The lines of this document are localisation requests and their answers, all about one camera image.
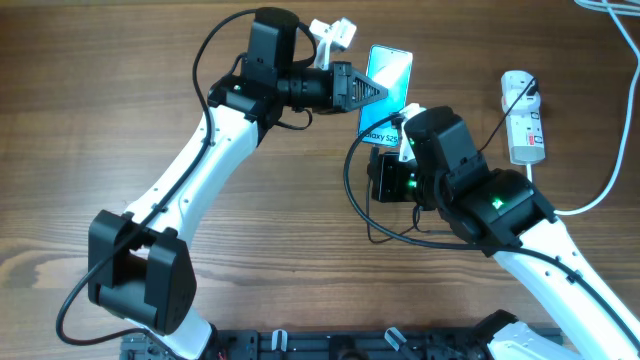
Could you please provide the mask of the teal screen smartphone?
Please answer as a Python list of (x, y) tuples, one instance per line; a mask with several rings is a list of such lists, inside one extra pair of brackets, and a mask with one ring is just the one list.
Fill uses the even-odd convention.
[(387, 90), (387, 96), (360, 110), (358, 135), (406, 106), (412, 64), (411, 52), (379, 44), (371, 47), (366, 74)]

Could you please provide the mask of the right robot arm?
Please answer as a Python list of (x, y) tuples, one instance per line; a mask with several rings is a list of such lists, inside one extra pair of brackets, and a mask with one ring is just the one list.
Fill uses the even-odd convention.
[(447, 106), (411, 104), (383, 120), (402, 140), (400, 151), (376, 154), (368, 166), (377, 201), (438, 212), (456, 237), (525, 286), (583, 357), (638, 358), (638, 319), (530, 180), (489, 169), (464, 120)]

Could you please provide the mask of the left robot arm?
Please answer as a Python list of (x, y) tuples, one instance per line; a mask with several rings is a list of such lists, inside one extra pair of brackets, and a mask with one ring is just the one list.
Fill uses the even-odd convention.
[(387, 94), (350, 63), (331, 60), (354, 37), (350, 20), (304, 24), (273, 7), (251, 15), (248, 48), (200, 95), (203, 116), (189, 142), (123, 214), (102, 211), (89, 228), (90, 301), (178, 359), (213, 353), (216, 330), (193, 306), (189, 248), (230, 175), (281, 125), (285, 108), (347, 113)]

